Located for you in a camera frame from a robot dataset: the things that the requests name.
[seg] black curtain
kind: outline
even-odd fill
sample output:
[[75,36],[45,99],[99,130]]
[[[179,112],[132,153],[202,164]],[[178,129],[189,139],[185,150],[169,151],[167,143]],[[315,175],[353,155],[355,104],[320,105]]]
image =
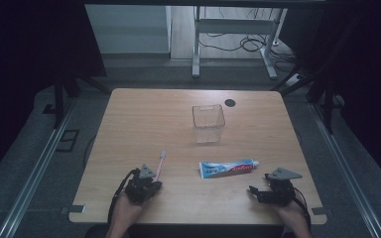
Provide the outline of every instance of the black curtain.
[[105,75],[83,3],[0,0],[0,161],[58,74]]
[[381,2],[366,11],[333,74],[342,116],[381,167]]

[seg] metal rail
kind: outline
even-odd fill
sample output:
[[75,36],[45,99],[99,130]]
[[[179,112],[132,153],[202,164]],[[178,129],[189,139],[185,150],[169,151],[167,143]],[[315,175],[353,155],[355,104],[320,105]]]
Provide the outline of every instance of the metal rail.
[[52,133],[51,138],[47,142],[42,154],[40,155],[39,160],[33,168],[29,178],[24,183],[24,186],[18,194],[14,204],[12,205],[7,217],[5,218],[5,221],[2,223],[0,228],[0,238],[13,237],[17,231],[17,228],[27,211],[30,201],[36,192],[43,174],[48,167],[49,161],[52,159],[54,151],[58,145],[58,141],[64,132],[64,128],[66,127],[74,105],[75,99],[72,98],[67,103],[65,116],[60,126],[54,129],[54,132]]
[[322,116],[318,106],[311,104],[311,109],[316,116],[317,126],[319,127],[320,132],[322,133],[328,147],[330,148],[332,157],[334,158],[339,170],[341,171],[341,175],[345,180],[348,190],[351,193],[351,196],[354,199],[354,202],[357,205],[357,208],[360,211],[360,214],[362,215],[364,223],[369,229],[371,236],[375,238],[381,238],[381,225],[379,218],[373,210],[370,201],[367,199],[366,195],[358,184],[351,168],[349,167],[348,162],[345,159],[344,154],[339,149],[335,138],[327,132],[325,126],[323,125],[321,118]]

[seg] wooden table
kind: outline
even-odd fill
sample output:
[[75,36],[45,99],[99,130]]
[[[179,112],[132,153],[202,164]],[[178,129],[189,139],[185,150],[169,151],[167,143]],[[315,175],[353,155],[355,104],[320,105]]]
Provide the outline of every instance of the wooden table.
[[[228,107],[226,99],[236,104]],[[221,104],[225,127],[218,143],[197,144],[193,106]],[[116,89],[113,91],[70,213],[73,222],[106,222],[111,197],[125,176],[146,164],[155,171],[160,152],[167,156],[162,189],[138,224],[281,225],[268,207],[248,191],[269,190],[264,179],[277,167],[303,175],[293,179],[309,208],[322,207],[311,173],[281,95],[272,91]],[[249,174],[200,177],[202,161],[252,158],[260,166]],[[326,223],[313,215],[313,224]]]

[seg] clear plastic container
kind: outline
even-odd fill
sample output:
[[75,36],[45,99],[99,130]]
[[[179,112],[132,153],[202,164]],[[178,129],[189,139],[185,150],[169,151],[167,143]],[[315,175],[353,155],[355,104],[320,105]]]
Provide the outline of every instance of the clear plastic container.
[[218,142],[225,125],[221,105],[194,106],[192,113],[196,142]]

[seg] toothpaste tube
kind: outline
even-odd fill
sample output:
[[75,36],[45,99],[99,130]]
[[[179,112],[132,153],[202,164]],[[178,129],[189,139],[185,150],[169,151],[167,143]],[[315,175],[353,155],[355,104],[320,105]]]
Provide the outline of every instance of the toothpaste tube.
[[203,179],[234,176],[249,173],[259,165],[259,162],[252,159],[230,163],[200,162],[200,176]]

